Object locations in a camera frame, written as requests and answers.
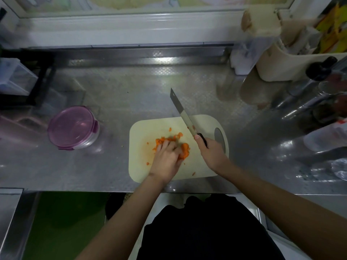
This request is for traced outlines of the person's black clothing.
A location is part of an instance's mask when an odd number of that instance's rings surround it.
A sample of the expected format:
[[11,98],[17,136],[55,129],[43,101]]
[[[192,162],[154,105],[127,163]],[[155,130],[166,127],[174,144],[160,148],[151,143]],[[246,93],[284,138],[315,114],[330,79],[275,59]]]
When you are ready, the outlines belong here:
[[285,260],[259,220],[235,197],[190,196],[144,228],[137,260]]

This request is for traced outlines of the clear glass jar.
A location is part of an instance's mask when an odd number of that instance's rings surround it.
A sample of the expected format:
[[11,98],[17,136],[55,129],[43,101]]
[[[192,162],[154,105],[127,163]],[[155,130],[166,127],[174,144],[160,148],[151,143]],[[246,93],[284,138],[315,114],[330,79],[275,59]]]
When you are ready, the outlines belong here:
[[347,118],[347,81],[333,85],[339,92],[329,96],[312,110],[313,120],[322,126]]

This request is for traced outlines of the cream plastic utensil holder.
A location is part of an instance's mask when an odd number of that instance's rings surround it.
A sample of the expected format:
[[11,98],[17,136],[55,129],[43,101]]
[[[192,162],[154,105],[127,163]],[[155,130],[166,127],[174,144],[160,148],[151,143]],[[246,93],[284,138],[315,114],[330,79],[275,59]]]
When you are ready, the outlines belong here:
[[[284,10],[279,11],[278,16],[282,23],[281,39],[285,44],[293,43],[304,26],[314,26],[319,22],[319,18],[294,19]],[[347,56],[347,52],[292,55],[282,50],[278,43],[273,43],[258,60],[256,69],[260,78],[266,82],[293,81],[304,74],[309,64],[324,61],[329,56],[340,61]]]

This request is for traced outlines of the bottle with black cap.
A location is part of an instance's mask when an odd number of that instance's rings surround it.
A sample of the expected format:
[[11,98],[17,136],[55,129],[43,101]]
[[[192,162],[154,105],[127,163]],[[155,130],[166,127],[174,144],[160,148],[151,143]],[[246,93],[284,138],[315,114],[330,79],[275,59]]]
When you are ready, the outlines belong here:
[[290,96],[297,97],[310,87],[315,82],[321,82],[328,78],[332,72],[332,67],[338,62],[334,56],[329,56],[322,62],[313,62],[305,70],[303,77],[299,80],[290,83],[286,88]]

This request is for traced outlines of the kitchen knife with black handle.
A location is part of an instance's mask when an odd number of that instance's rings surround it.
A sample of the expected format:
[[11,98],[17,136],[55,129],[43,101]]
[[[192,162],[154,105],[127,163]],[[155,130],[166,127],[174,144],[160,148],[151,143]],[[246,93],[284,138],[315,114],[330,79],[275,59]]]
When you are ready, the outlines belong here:
[[206,139],[204,138],[204,136],[201,133],[197,132],[195,125],[193,124],[191,118],[189,117],[189,115],[185,111],[184,107],[182,106],[180,100],[177,98],[177,96],[176,96],[176,94],[172,88],[170,89],[170,99],[171,99],[172,103],[174,104],[176,110],[180,114],[181,118],[183,119],[188,130],[192,134],[192,136],[194,137],[195,135],[199,135],[201,137],[201,139],[203,140],[205,146],[207,147]]

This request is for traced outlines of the white plastic bag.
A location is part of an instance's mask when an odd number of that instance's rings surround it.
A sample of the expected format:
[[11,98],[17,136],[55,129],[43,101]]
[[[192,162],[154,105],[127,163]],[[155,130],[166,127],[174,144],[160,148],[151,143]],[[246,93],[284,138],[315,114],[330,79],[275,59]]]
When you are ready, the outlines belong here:
[[315,153],[347,147],[347,118],[310,132],[303,143]]

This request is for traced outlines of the person's right hand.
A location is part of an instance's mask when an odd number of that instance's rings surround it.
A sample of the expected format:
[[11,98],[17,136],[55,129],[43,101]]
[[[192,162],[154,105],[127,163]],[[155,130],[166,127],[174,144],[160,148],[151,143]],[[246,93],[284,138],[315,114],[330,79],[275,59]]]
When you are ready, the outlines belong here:
[[210,139],[209,153],[201,154],[207,166],[217,175],[227,179],[231,170],[232,163],[223,151],[222,145]]

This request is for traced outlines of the pile of chopped carrot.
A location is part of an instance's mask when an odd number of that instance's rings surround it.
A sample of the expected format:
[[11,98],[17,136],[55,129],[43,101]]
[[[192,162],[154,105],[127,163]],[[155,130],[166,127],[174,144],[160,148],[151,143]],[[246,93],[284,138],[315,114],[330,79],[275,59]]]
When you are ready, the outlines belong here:
[[146,142],[146,146],[150,148],[150,151],[155,154],[157,152],[157,149],[159,145],[164,144],[165,141],[171,143],[175,143],[175,149],[179,149],[179,155],[177,158],[178,162],[184,161],[190,154],[190,145],[187,142],[185,135],[188,135],[187,133],[184,133],[182,131],[173,130],[172,127],[169,127],[167,130],[169,134],[167,135],[159,135],[155,138],[152,138],[151,141]]

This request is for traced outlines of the person's right forearm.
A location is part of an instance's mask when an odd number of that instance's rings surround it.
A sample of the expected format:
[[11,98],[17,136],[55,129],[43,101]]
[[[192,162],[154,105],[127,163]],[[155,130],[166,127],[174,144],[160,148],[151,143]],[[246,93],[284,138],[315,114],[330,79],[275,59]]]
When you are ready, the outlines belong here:
[[216,173],[231,182],[314,260],[347,260],[347,219],[230,162]]

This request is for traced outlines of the yellow packet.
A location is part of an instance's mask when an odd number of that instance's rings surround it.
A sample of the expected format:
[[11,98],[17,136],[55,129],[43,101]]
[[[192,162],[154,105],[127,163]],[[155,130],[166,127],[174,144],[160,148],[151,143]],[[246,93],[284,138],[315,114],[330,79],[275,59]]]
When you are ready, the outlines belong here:
[[315,28],[322,34],[318,54],[347,53],[347,4],[337,3]]

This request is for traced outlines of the round container with purple lid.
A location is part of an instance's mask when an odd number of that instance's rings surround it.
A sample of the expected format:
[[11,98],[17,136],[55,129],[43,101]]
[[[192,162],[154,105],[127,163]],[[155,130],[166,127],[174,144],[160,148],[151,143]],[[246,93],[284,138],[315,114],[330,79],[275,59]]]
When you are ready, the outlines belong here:
[[50,120],[47,133],[59,150],[72,151],[91,146],[99,137],[100,124],[86,106],[72,106]]

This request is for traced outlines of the clear plastic box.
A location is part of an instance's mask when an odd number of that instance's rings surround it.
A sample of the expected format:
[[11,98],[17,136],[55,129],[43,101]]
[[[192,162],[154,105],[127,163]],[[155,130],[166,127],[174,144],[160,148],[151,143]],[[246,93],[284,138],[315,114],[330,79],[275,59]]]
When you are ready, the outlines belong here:
[[17,58],[0,58],[0,94],[29,96],[38,76]]

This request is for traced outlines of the cream plastic container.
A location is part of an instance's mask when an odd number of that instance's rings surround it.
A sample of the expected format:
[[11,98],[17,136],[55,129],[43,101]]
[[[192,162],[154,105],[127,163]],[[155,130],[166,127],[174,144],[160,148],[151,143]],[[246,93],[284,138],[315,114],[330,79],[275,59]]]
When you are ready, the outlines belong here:
[[272,4],[248,6],[243,12],[241,29],[255,37],[276,37],[281,34],[281,21]]

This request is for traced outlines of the person's left forearm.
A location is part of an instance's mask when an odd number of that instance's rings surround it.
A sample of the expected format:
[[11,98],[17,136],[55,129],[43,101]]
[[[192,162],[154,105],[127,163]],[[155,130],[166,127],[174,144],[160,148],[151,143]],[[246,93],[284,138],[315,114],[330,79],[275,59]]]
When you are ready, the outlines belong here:
[[75,260],[128,260],[146,219],[171,178],[150,172]]

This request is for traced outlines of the person's left hand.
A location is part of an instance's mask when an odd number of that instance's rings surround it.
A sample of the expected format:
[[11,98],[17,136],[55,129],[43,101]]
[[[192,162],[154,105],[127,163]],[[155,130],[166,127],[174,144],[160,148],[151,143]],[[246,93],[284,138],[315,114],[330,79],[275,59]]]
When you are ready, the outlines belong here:
[[162,187],[166,186],[177,174],[181,162],[177,160],[159,160],[157,152],[149,172],[149,177],[155,179]]

